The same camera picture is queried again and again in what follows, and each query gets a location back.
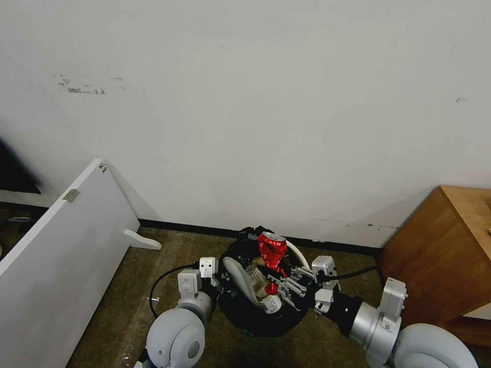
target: black baseboard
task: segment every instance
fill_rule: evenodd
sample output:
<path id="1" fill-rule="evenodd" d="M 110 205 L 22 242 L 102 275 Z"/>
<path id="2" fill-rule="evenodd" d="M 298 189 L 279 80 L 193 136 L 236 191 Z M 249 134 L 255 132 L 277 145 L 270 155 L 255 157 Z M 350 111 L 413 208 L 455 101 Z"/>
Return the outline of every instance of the black baseboard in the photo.
<path id="1" fill-rule="evenodd" d="M 163 222 L 154 220 L 138 219 L 140 225 L 143 227 L 160 228 L 164 230 L 174 230 L 186 233 L 196 233 L 204 235 L 215 235 L 225 238 L 237 238 L 239 230 L 230 230 L 217 227 L 197 226 L 197 225 L 185 225 L 173 222 Z M 287 237 L 293 244 L 308 248 L 324 249 L 342 251 L 346 253 L 356 253 L 368 256 L 378 256 L 382 251 L 381 248 L 373 248 L 354 244 L 335 243 L 335 242 L 321 242 L 310 239 Z"/>
<path id="2" fill-rule="evenodd" d="M 49 209 L 49 207 L 0 201 L 0 209 L 30 212 L 33 217 L 41 217 Z"/>

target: white tube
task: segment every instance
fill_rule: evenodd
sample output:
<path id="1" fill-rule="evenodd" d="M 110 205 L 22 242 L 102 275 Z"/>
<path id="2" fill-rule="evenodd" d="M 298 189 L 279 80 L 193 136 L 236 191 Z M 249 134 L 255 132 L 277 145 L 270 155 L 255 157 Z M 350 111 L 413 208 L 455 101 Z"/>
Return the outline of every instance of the white tube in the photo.
<path id="1" fill-rule="evenodd" d="M 293 251 L 293 253 L 295 253 L 295 255 L 297 256 L 297 258 L 302 263 L 302 266 L 303 267 L 305 267 L 307 269 L 310 269 L 310 266 L 308 265 L 307 260 L 305 259 L 305 257 L 303 256 L 302 252 L 297 247 L 295 247 L 293 244 L 291 244 L 288 240 L 286 241 L 286 246 L 288 248 L 290 248 Z"/>

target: wooden cabinet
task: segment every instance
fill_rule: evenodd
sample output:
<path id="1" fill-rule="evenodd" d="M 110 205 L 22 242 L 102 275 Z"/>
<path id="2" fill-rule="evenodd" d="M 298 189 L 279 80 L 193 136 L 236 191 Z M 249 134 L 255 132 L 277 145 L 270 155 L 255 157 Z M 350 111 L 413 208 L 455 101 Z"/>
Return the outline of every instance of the wooden cabinet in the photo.
<path id="1" fill-rule="evenodd" d="M 407 284 L 403 324 L 442 326 L 491 345 L 491 321 L 462 317 L 491 303 L 491 190 L 438 187 L 385 246 L 384 278 Z"/>

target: black cable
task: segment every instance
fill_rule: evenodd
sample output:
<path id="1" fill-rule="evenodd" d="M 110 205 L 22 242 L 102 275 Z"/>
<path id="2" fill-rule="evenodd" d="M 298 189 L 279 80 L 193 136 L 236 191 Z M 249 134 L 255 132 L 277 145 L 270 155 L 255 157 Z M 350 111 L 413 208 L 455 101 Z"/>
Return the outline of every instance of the black cable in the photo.
<path id="1" fill-rule="evenodd" d="M 194 268 L 194 264 L 184 265 L 184 266 L 179 266 L 179 267 L 173 268 L 170 271 L 167 271 L 166 273 L 160 275 L 159 278 L 156 279 L 155 282 L 153 283 L 152 288 L 150 289 L 150 296 L 148 298 L 148 303 L 150 304 L 150 310 L 152 311 L 152 314 L 155 318 L 157 318 L 159 316 L 157 314 L 157 312 L 155 312 L 155 309 L 153 308 L 153 300 L 152 299 L 153 299 L 153 291 L 155 290 L 155 287 L 157 286 L 159 281 L 161 279 L 163 279 L 165 276 L 167 276 L 168 274 L 171 274 L 173 272 L 179 271 L 180 269 L 184 269 L 184 268 Z"/>
<path id="2" fill-rule="evenodd" d="M 350 279 L 350 278 L 353 278 L 353 277 L 356 277 L 356 276 L 360 276 L 361 274 L 364 274 L 364 273 L 367 273 L 367 272 L 370 272 L 370 271 L 373 271 L 373 270 L 376 270 L 377 269 L 377 266 L 371 266 L 371 267 L 367 267 L 367 268 L 364 268 L 364 269 L 361 269 L 359 271 L 356 271 L 356 272 L 352 272 L 352 273 L 347 273 L 347 274 L 344 274 L 344 275 L 336 275 L 336 276 L 328 276 L 328 280 L 343 280 L 343 279 Z"/>

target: clear plastic bottle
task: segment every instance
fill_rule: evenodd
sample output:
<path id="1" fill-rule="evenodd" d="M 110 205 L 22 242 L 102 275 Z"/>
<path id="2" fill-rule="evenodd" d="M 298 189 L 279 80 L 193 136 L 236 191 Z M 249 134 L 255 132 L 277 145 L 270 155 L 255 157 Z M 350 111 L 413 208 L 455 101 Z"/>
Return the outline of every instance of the clear plastic bottle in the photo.
<path id="1" fill-rule="evenodd" d="M 278 295 L 269 295 L 264 288 L 269 284 L 264 274 L 254 267 L 248 272 L 257 300 L 267 314 L 278 313 L 283 305 Z"/>

